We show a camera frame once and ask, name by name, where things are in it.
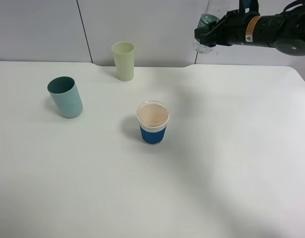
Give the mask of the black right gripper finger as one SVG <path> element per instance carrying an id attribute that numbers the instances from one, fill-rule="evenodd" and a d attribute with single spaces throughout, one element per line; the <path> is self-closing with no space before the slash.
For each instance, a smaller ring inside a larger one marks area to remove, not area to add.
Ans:
<path id="1" fill-rule="evenodd" d="M 197 28 L 194 30 L 194 37 L 196 36 L 211 36 L 212 29 L 217 24 L 217 21 L 200 21 Z"/>
<path id="2" fill-rule="evenodd" d="M 205 47 L 215 47 L 216 46 L 216 35 L 211 36 L 196 36 L 197 42 Z"/>

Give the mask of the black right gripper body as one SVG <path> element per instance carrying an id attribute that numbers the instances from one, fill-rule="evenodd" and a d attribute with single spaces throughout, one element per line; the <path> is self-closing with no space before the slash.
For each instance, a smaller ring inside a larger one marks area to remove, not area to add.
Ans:
<path id="1" fill-rule="evenodd" d="M 232 10 L 211 23 L 211 46 L 247 45 L 262 47 L 254 32 L 262 16 L 251 11 L 241 15 L 238 10 Z"/>

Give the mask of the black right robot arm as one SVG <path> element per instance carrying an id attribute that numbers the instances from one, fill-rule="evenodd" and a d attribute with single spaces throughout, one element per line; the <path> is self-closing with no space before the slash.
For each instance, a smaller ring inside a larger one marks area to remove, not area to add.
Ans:
<path id="1" fill-rule="evenodd" d="M 295 0 L 276 15 L 262 16 L 256 0 L 241 0 L 223 17 L 204 14 L 194 30 L 196 51 L 220 46 L 275 48 L 290 56 L 305 56 L 305 0 Z"/>

